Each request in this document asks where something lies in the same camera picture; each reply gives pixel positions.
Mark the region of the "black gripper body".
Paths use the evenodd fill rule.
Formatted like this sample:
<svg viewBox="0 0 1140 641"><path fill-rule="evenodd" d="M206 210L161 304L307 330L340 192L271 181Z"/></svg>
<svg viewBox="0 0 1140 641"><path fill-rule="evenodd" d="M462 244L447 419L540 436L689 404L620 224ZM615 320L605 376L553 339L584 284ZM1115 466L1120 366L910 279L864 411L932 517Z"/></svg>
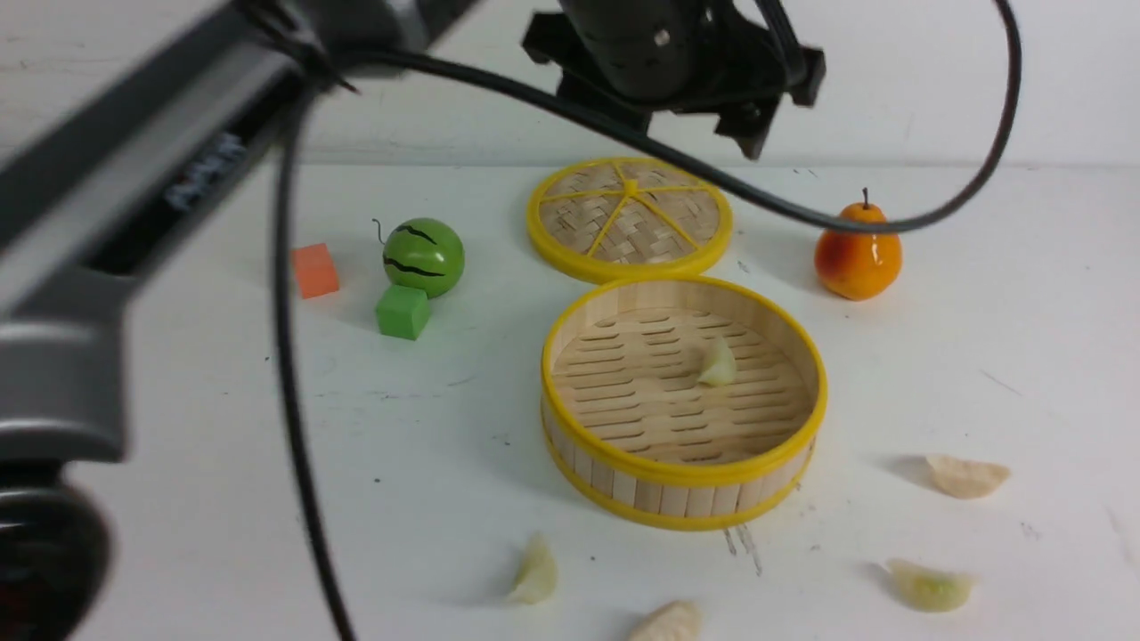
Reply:
<svg viewBox="0 0 1140 641"><path fill-rule="evenodd" d="M716 115L716 133L756 161L782 99L813 106L826 76L824 52L799 44L785 7L758 8L762 23L732 1L563 1L534 13L522 47L562 70L565 102L636 133L659 112Z"/></svg>

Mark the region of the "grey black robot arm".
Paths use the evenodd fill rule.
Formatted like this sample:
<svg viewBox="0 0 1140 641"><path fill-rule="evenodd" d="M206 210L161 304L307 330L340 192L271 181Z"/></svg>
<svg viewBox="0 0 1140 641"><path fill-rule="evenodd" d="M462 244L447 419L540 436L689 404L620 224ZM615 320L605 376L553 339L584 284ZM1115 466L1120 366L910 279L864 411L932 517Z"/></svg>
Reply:
<svg viewBox="0 0 1140 641"><path fill-rule="evenodd" d="M811 106L826 73L780 1L563 1L535 13L531 60L557 94L427 49L469 1L225 1L3 169L3 638L65 640L101 591L111 536L62 479L127 453L127 308L135 292L282 143L272 317L303 524L337 636L355 638L331 568L300 417L285 259L306 115L350 73L456 78L591 127L656 159L658 112L715 113L758 159L777 103Z"/></svg>

